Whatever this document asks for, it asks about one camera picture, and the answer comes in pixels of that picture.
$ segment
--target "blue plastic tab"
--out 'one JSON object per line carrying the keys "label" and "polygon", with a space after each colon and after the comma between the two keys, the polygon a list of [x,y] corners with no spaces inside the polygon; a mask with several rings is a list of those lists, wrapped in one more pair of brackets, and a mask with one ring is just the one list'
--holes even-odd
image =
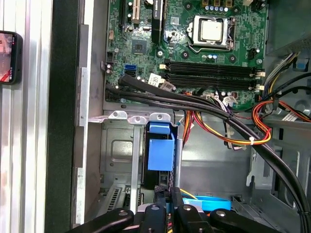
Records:
{"label": "blue plastic tab", "polygon": [[168,123],[151,122],[149,132],[169,135],[171,133],[171,129]]}
{"label": "blue plastic tab", "polygon": [[175,150],[175,137],[172,139],[150,139],[148,170],[172,171]]}
{"label": "blue plastic tab", "polygon": [[195,196],[196,199],[183,198],[184,204],[199,206],[204,211],[213,211],[216,209],[231,210],[231,201],[223,198]]}

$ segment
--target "yellow wire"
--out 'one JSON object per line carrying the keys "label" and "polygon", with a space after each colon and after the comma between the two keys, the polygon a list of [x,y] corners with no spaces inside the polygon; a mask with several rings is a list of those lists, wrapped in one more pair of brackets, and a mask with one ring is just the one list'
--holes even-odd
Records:
{"label": "yellow wire", "polygon": [[198,198],[196,198],[194,195],[192,195],[191,193],[188,193],[187,191],[183,190],[180,188],[180,192],[187,194],[188,196],[192,197],[193,199],[198,200]]}
{"label": "yellow wire", "polygon": [[[195,113],[197,115],[197,117],[203,122],[201,116],[196,112]],[[209,127],[206,123],[204,123],[205,127],[207,127],[209,130],[211,130],[212,132],[214,132],[215,134],[217,134],[218,136],[220,137],[225,137],[223,135],[221,135],[220,133],[218,133],[217,131],[215,131],[214,129],[212,129],[211,127]],[[266,140],[260,140],[260,141],[254,141],[254,144],[257,145],[257,144],[263,144],[263,143],[266,143],[268,142],[269,140],[271,139],[271,134],[269,133],[269,137],[266,139]],[[235,144],[239,144],[239,145],[250,145],[251,144],[251,141],[239,141],[239,140],[234,140],[234,139],[231,139],[231,138],[228,138],[228,140],[234,142]]]}
{"label": "yellow wire", "polygon": [[[288,62],[288,63],[291,63],[293,61],[293,59],[295,59],[297,56],[299,55],[299,53],[296,53],[296,55]],[[269,87],[269,93],[272,92],[272,89],[273,89],[273,86],[274,84],[276,83],[276,80],[279,78],[281,73],[279,73],[276,78],[273,80],[273,82],[271,83],[271,86]]]}

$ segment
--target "side panel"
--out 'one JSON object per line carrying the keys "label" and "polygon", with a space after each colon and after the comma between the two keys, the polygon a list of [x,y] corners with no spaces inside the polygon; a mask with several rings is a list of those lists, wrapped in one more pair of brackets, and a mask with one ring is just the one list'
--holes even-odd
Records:
{"label": "side panel", "polygon": [[54,0],[45,232],[70,227],[79,1]]}

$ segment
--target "cable tie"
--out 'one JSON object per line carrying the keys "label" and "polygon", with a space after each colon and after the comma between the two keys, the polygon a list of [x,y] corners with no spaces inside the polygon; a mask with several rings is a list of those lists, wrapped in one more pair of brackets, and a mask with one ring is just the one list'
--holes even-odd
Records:
{"label": "cable tie", "polygon": [[249,137],[249,140],[251,141],[250,145],[252,146],[254,144],[254,140],[255,140],[254,137]]}
{"label": "cable tie", "polygon": [[301,212],[297,211],[299,215],[311,216],[311,212]]}

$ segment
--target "metal bracket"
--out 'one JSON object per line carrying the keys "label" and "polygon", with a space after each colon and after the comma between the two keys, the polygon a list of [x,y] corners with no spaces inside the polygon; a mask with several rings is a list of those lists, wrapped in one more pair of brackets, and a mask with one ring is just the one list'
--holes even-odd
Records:
{"label": "metal bracket", "polygon": [[152,122],[170,122],[171,116],[167,113],[127,113],[126,111],[109,111],[106,115],[89,118],[92,123],[103,123],[105,120],[127,120],[131,125],[146,125]]}
{"label": "metal bracket", "polygon": [[257,152],[252,149],[252,156],[250,161],[251,169],[249,171],[249,174],[246,179],[246,185],[249,186],[252,177],[255,177],[255,188],[256,189],[272,189],[272,182],[273,182],[273,171],[271,168],[269,175],[267,177],[264,177],[264,166],[265,161],[264,159],[257,154]]}

